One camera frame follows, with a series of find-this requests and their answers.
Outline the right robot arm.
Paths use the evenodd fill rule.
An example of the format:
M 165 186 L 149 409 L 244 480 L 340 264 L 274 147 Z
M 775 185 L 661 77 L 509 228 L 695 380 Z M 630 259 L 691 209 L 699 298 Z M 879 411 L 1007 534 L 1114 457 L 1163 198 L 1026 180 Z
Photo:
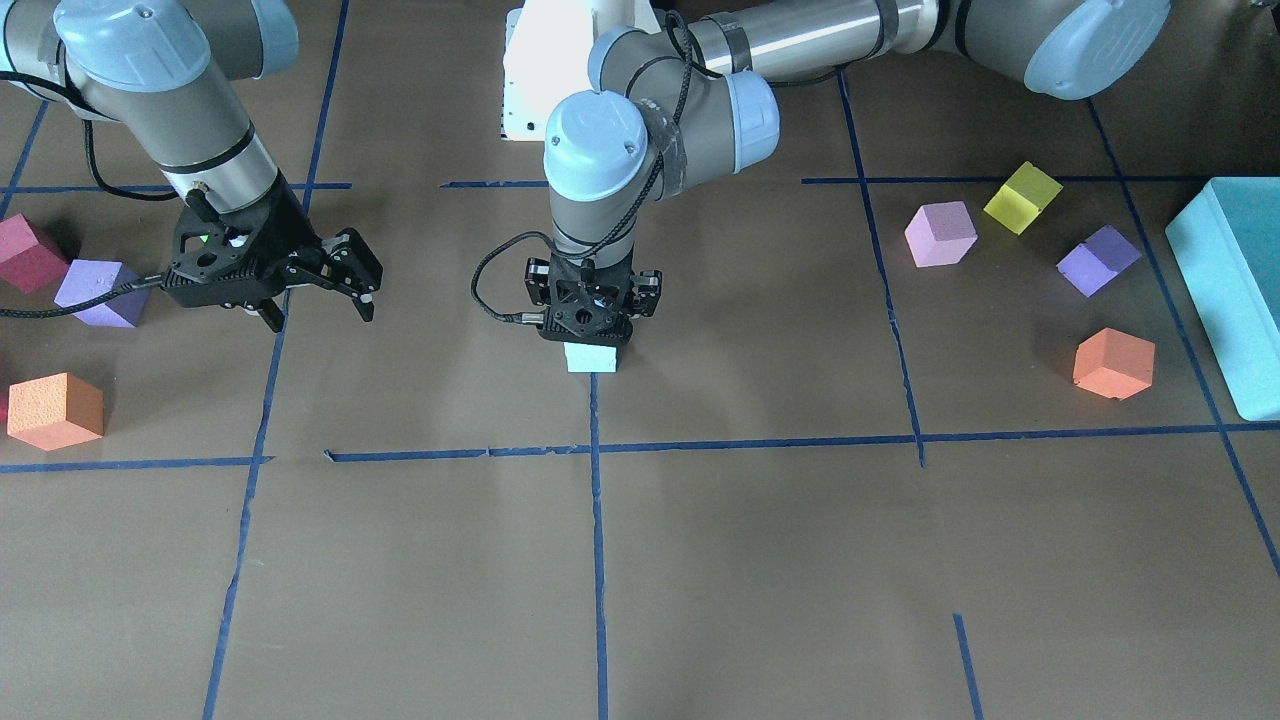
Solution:
M 276 299 L 315 286 L 375 313 L 383 268 L 355 229 L 317 234 L 233 90 L 292 65 L 300 36 L 283 1 L 5 1 L 3 79 L 59 100 L 91 135 L 124 126 L 183 209 L 155 275 L 20 319 L 84 313 L 146 290 L 182 307 L 242 307 L 273 332 Z

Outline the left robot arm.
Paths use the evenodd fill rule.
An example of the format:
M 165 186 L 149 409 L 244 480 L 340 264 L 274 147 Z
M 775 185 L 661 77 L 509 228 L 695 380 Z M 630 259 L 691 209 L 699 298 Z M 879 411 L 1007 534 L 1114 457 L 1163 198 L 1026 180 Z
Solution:
M 499 320 L 557 342 L 618 348 L 660 300 L 634 269 L 645 202 L 737 174 L 777 147 L 777 88 L 822 82 L 888 53 L 941 50 L 1061 100 L 1126 74 L 1167 1 L 773 1 L 658 31 L 617 26 L 585 61 L 588 86 L 544 123 L 550 251 L 527 261 L 530 313 Z

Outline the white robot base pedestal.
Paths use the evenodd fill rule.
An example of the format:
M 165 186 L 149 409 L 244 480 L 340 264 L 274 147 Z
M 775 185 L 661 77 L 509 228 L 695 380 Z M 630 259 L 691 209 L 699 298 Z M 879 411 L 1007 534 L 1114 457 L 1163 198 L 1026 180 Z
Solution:
M 620 26 L 658 31 L 650 1 L 525 1 L 506 17 L 500 137 L 540 142 L 552 110 L 590 87 L 596 38 Z

